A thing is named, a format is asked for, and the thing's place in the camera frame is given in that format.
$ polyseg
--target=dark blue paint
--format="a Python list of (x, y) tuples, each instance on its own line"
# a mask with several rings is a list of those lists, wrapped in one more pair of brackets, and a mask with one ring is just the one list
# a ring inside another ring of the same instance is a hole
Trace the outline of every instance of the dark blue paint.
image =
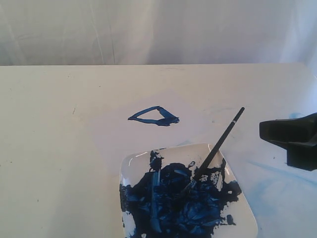
[[(154, 120), (154, 119), (142, 119), (142, 118), (138, 118), (139, 116), (148, 113), (150, 111), (153, 110), (158, 110), (159, 113), (164, 117), (162, 119), (159, 120)], [(171, 123), (179, 123), (179, 118), (174, 116), (172, 113), (168, 112), (167, 110), (165, 110), (164, 108), (160, 107), (160, 106), (155, 106), (155, 107), (151, 107), (151, 108), (147, 108), (144, 109), (136, 114), (134, 114), (133, 116), (129, 117), (128, 120), (136, 120), (139, 122), (143, 122), (143, 123), (149, 123), (149, 124), (156, 124), (159, 126), (169, 126)]]
[[(188, 167), (172, 163), (162, 169), (162, 159), (157, 151), (152, 151), (151, 169), (139, 183), (134, 187), (120, 185), (121, 210), (130, 212), (136, 225), (130, 238), (141, 238), (141, 234), (151, 238), (210, 238), (216, 226), (236, 225), (231, 215), (220, 214), (227, 202), (238, 201), (241, 193), (236, 181), (224, 181), (225, 159), (220, 168), (207, 169), (204, 179), (177, 204), (172, 198), (190, 182), (189, 168), (194, 163)], [(220, 191), (216, 188), (218, 179), (222, 180)]]

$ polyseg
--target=white table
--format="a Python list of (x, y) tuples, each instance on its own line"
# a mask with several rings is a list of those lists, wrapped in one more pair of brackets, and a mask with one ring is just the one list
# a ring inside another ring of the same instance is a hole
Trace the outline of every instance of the white table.
[(316, 237), (316, 171), (288, 167), (259, 138), (260, 121), (317, 111), (317, 80), (300, 63), (0, 67), (0, 237), (124, 237), (118, 177), (86, 123), (168, 89), (214, 122), (195, 143), (215, 143), (245, 106), (222, 151), (258, 237)]

